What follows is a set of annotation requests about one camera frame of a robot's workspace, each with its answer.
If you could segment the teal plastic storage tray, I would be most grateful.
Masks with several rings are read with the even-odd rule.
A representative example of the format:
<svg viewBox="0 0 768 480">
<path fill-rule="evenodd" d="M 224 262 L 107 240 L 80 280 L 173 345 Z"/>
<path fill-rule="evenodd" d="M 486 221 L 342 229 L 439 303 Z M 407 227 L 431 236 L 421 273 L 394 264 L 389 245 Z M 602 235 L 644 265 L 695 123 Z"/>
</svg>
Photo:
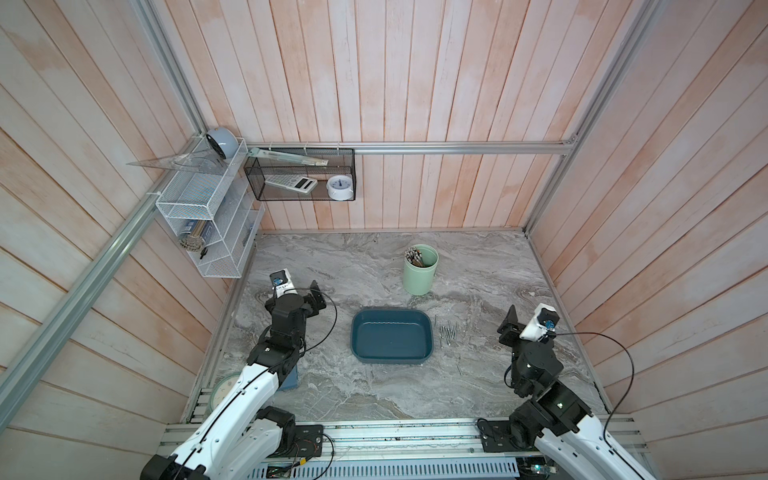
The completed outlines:
<svg viewBox="0 0 768 480">
<path fill-rule="evenodd" d="M 434 350 L 432 323 L 417 309 L 363 309 L 353 318 L 350 347 L 362 363 L 420 365 Z"/>
</svg>

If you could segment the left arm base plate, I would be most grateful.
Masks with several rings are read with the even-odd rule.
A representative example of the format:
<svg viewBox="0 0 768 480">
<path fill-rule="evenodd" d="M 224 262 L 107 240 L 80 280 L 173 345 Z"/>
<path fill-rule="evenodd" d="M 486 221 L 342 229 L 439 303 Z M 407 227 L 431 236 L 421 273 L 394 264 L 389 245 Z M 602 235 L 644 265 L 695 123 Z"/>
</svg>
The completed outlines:
<svg viewBox="0 0 768 480">
<path fill-rule="evenodd" d="M 306 458 L 322 455 L 324 427 L 320 424 L 289 426 L 282 431 L 278 449 L 269 458 Z"/>
</svg>

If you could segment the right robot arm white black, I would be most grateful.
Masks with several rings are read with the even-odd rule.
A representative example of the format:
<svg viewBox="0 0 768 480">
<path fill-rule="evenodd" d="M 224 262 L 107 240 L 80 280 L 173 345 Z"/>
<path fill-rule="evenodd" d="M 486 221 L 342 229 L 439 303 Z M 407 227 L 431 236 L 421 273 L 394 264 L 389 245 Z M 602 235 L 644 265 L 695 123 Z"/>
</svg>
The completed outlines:
<svg viewBox="0 0 768 480">
<path fill-rule="evenodd" d="M 507 421 L 485 436 L 489 453 L 536 449 L 574 479 L 652 479 L 654 475 L 609 434 L 573 390 L 559 380 L 563 364 L 554 345 L 560 317 L 539 304 L 527 323 L 511 306 L 497 329 L 499 343 L 511 349 L 504 384 L 523 400 Z"/>
</svg>

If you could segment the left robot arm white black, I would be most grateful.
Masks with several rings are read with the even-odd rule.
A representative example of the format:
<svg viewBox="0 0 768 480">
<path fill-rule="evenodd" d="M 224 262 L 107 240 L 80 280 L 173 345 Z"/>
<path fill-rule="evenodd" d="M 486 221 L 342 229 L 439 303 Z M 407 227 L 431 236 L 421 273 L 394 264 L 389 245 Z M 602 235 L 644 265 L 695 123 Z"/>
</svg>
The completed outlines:
<svg viewBox="0 0 768 480">
<path fill-rule="evenodd" d="M 268 456 L 293 447 L 295 416 L 266 403 L 310 348 L 307 319 L 330 297 L 317 282 L 296 288 L 283 270 L 271 275 L 265 303 L 271 325 L 260 335 L 235 385 L 208 418 L 169 456 L 154 455 L 142 479 L 236 479 Z"/>
</svg>

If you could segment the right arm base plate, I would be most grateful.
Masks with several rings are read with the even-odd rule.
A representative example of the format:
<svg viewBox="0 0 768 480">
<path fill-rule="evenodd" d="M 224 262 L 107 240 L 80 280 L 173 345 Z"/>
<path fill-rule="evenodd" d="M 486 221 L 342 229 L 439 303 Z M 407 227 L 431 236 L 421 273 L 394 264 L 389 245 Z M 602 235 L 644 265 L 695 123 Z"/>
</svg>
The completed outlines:
<svg viewBox="0 0 768 480">
<path fill-rule="evenodd" d="M 545 427 L 525 420 L 487 420 L 475 422 L 485 453 L 532 451 L 535 441 L 544 436 Z"/>
</svg>

